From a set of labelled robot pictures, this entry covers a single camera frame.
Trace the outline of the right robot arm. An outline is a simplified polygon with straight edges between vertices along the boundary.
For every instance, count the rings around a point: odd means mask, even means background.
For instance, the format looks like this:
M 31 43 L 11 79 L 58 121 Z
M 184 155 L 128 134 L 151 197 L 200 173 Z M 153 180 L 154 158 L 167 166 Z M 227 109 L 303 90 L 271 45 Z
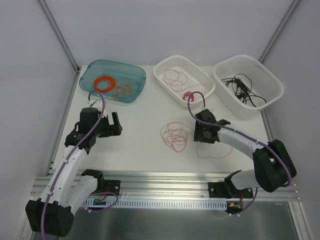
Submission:
M 217 121 L 208 109 L 193 115 L 193 118 L 195 142 L 227 144 L 253 161 L 253 169 L 237 170 L 224 181 L 211 184 L 209 189 L 216 197 L 238 198 L 241 193 L 253 188 L 272 193 L 280 187 L 289 186 L 296 177 L 297 170 L 282 141 L 258 140 L 239 131 L 225 119 Z

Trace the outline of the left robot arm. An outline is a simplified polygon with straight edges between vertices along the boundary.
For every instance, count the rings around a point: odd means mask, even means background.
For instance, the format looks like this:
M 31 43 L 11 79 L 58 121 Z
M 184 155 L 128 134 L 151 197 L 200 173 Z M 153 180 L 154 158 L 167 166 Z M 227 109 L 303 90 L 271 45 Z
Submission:
M 74 222 L 76 212 L 90 195 L 111 195 L 104 174 L 100 170 L 86 169 L 79 182 L 73 186 L 76 174 L 87 159 L 98 138 L 119 136 L 122 126 L 118 114 L 112 112 L 113 123 L 94 107 L 85 107 L 79 114 L 79 121 L 66 136 L 64 150 L 58 168 L 38 199 L 29 200 L 25 212 L 31 230 L 46 235 L 66 237 Z

